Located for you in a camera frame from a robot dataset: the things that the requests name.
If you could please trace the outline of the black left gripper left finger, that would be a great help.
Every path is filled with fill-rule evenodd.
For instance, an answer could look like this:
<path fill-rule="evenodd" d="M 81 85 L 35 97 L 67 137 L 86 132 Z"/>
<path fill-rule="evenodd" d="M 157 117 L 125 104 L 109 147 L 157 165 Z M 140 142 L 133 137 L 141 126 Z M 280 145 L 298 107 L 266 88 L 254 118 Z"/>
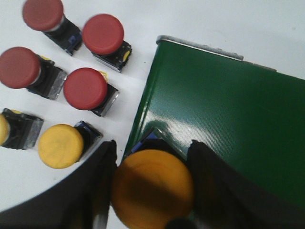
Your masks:
<path fill-rule="evenodd" d="M 2 229 L 105 229 L 117 144 L 101 143 L 64 180 L 0 214 Z"/>

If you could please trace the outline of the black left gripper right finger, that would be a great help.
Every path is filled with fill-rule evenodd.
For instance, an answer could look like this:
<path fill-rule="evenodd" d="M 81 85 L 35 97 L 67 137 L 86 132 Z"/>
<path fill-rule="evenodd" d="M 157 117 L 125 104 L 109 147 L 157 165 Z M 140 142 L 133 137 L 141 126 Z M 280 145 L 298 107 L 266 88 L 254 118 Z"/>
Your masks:
<path fill-rule="evenodd" d="M 194 181 L 194 213 L 208 229 L 303 229 L 305 211 L 258 187 L 205 143 L 193 140 L 187 165 Z"/>

